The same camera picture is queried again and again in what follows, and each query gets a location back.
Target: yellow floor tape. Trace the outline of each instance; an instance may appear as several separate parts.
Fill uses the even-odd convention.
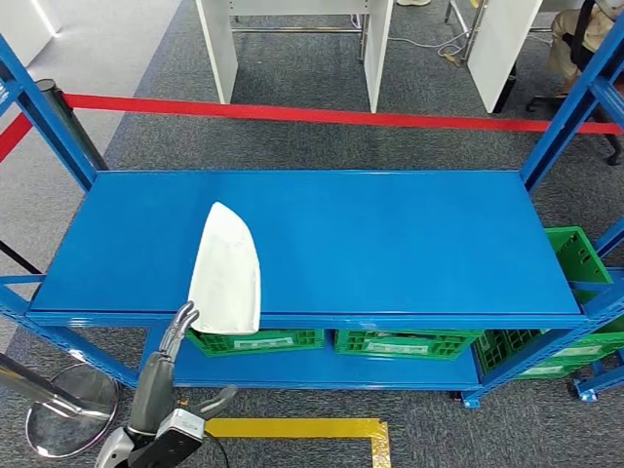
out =
[[[372,468],[391,468],[388,423],[372,418],[217,418],[205,430],[215,437],[370,439]]]

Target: red barrier tape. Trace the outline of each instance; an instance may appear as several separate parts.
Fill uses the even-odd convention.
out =
[[[32,127],[28,118],[23,114],[15,117],[13,122],[0,134],[0,163],[5,160],[12,149],[20,143]]]
[[[417,115],[304,109],[275,105],[218,104],[190,100],[145,99],[137,97],[109,97],[67,95],[72,107],[83,109],[121,110],[159,114],[204,115],[251,120],[286,120],[327,124],[377,125],[394,127],[426,127],[432,129],[499,130],[514,132],[543,132],[548,120],[493,119],[487,117],[460,117],[447,115]],[[582,134],[613,134],[622,131],[617,124],[588,122],[580,126]]]

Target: shelf top surface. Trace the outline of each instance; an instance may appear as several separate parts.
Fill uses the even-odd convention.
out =
[[[156,350],[164,329],[152,329],[143,361]],[[479,379],[469,347],[456,360],[383,358],[337,354],[330,331],[325,346],[300,351],[207,358],[187,339],[182,342],[174,377],[179,386],[251,388],[352,388],[468,390]]]
[[[100,173],[33,310],[174,311],[220,201],[269,314],[579,314],[516,172]]]

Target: robotic arm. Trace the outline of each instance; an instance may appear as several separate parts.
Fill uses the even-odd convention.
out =
[[[96,468],[170,468],[200,448],[205,421],[221,412],[236,394],[226,387],[217,397],[191,410],[176,409],[174,364],[186,330],[199,313],[189,301],[164,332],[158,351],[152,353],[139,377],[128,426],[111,433]]]

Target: label on crate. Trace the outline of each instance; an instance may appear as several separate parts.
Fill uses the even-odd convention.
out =
[[[601,345],[598,346],[580,346],[578,348],[566,348],[559,351],[558,353],[553,354],[552,356],[561,358],[565,356],[593,356],[595,354],[601,354],[603,350]]]
[[[280,346],[293,346],[294,342],[290,336],[284,338],[254,339],[247,341],[234,340],[235,349],[278,348]]]
[[[564,370],[563,366],[550,366],[548,368],[533,368],[525,370],[522,375],[543,375],[545,373],[558,373]]]
[[[429,354],[429,346],[428,344],[386,344],[367,341],[364,350],[373,353]]]

